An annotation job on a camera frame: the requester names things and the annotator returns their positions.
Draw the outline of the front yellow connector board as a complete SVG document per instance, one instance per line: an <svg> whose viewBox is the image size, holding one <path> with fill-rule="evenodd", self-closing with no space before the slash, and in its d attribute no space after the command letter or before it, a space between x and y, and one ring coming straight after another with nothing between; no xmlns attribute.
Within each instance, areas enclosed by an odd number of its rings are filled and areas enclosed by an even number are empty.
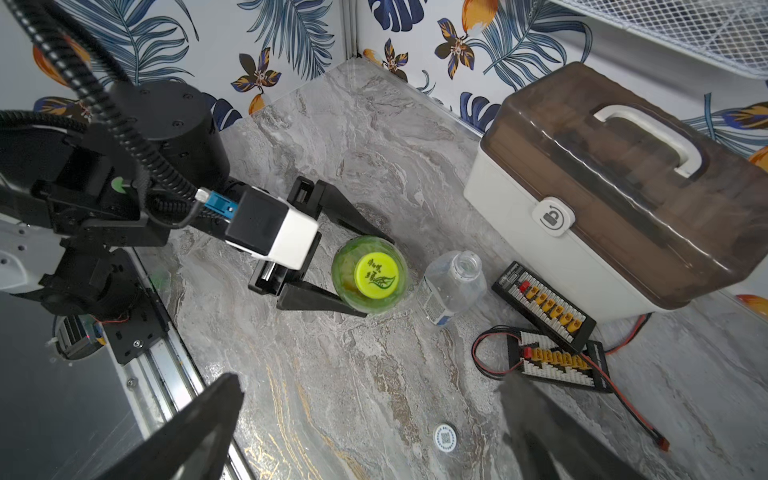
<svg viewBox="0 0 768 480"><path fill-rule="evenodd" d="M592 364L606 375L605 350L601 342L589 340L582 349L590 362L580 355L568 353L548 336L530 329L512 327L507 336L510 366L529 379L560 386L612 393L613 390Z"/></svg>

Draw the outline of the yellow-green bottle cap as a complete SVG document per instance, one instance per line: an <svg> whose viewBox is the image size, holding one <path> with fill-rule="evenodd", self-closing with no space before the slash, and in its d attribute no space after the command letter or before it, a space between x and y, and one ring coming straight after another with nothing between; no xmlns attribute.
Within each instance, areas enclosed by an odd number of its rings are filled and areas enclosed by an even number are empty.
<svg viewBox="0 0 768 480"><path fill-rule="evenodd" d="M358 291L373 300L390 297L400 280L400 269L395 259L384 252L363 256L354 268L354 283Z"/></svg>

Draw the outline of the green plastic bottle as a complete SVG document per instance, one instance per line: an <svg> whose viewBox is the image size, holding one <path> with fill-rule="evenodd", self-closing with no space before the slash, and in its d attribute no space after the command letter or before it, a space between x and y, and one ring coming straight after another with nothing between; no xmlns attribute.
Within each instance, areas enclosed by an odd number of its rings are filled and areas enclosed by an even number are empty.
<svg viewBox="0 0 768 480"><path fill-rule="evenodd" d="M335 254L331 277L336 294L364 314L393 309L409 289L409 270L401 252L389 241L360 236Z"/></svg>

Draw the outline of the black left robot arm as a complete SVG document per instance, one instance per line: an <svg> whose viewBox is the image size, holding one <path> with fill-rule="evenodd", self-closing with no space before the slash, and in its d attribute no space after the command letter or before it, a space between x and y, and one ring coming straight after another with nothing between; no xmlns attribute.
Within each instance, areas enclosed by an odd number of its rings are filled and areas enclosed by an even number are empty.
<svg viewBox="0 0 768 480"><path fill-rule="evenodd" d="M334 186L298 178L279 198L233 178L220 132L239 114L181 67L189 11L152 1L10 1L40 70L72 98L1 114L1 288L59 316L129 321L144 299L118 263L196 229L261 262L255 289L293 310L345 312L304 281L318 219L382 239Z"/></svg>

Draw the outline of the white bottle cap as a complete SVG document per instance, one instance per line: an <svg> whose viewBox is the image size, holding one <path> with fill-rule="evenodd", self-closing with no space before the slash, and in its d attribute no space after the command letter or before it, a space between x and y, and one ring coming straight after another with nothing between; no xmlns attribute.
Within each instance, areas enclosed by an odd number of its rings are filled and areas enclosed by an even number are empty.
<svg viewBox="0 0 768 480"><path fill-rule="evenodd" d="M434 430L433 441L439 451L446 454L451 453L458 444L457 432L450 424L439 424Z"/></svg>

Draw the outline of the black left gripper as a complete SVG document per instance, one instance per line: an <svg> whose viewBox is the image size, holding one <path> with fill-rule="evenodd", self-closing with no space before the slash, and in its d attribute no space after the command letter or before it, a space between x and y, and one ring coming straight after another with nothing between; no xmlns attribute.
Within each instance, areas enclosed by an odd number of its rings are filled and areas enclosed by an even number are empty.
<svg viewBox="0 0 768 480"><path fill-rule="evenodd" d="M315 220L323 214L332 223L358 235L393 242L390 236L365 218L337 187L327 182L318 180L315 183L299 176L287 201ZM300 269L292 270L271 261L258 260L248 288L259 295L278 296L278 310L324 311L366 317L367 313L354 309L338 295L303 281L321 238L322 234L317 232Z"/></svg>

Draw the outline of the clear plastic water bottle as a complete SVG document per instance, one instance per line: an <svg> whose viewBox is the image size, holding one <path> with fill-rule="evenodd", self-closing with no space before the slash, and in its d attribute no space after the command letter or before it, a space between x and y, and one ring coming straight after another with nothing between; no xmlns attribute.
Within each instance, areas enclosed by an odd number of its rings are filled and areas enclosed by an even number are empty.
<svg viewBox="0 0 768 480"><path fill-rule="evenodd" d="M435 259L416 288L416 301L436 326L449 323L487 292L482 260L472 251L451 251Z"/></svg>

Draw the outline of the aluminium front rail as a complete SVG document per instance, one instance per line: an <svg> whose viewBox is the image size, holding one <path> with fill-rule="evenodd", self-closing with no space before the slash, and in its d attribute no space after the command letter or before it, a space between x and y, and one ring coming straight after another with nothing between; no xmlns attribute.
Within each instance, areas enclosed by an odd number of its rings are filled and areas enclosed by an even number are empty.
<svg viewBox="0 0 768 480"><path fill-rule="evenodd" d="M152 317L132 343L134 357L121 367L124 391L147 440L206 388L197 367L153 287L146 289Z"/></svg>

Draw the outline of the white mesh wall shelf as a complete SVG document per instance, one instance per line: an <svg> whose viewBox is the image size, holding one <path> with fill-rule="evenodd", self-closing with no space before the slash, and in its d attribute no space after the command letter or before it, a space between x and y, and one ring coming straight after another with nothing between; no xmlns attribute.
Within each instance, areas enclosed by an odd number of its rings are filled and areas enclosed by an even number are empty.
<svg viewBox="0 0 768 480"><path fill-rule="evenodd" d="M746 78L767 78L765 1L582 0L561 6Z"/></svg>

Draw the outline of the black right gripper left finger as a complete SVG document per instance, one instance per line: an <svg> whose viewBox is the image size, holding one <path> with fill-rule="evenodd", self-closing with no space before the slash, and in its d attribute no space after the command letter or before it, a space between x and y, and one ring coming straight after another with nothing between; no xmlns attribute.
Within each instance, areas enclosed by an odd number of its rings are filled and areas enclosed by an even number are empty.
<svg viewBox="0 0 768 480"><path fill-rule="evenodd" d="M244 399L225 373L101 479L219 479Z"/></svg>

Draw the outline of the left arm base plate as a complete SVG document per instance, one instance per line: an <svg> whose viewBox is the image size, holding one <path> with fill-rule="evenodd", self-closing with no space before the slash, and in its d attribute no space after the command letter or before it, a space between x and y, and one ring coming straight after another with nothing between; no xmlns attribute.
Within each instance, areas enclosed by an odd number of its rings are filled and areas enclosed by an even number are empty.
<svg viewBox="0 0 768 480"><path fill-rule="evenodd" d="M167 336L159 297L123 249L70 246L55 271L25 297L56 316L56 349L67 360L109 346L124 366Z"/></svg>

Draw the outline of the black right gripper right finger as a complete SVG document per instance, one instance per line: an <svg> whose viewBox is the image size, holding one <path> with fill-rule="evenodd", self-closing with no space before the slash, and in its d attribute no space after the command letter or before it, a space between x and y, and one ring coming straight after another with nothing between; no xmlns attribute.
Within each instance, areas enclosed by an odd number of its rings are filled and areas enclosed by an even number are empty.
<svg viewBox="0 0 768 480"><path fill-rule="evenodd" d="M640 479L642 475L531 381L509 374L498 388L510 446L524 479Z"/></svg>

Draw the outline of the brown lid storage box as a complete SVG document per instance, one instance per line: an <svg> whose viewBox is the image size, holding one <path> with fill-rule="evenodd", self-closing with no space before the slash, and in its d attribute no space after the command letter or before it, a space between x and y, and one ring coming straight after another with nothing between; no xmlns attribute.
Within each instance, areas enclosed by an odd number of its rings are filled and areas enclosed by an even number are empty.
<svg viewBox="0 0 768 480"><path fill-rule="evenodd" d="M598 322L680 309L767 258L767 175L571 63L508 96L464 190Z"/></svg>

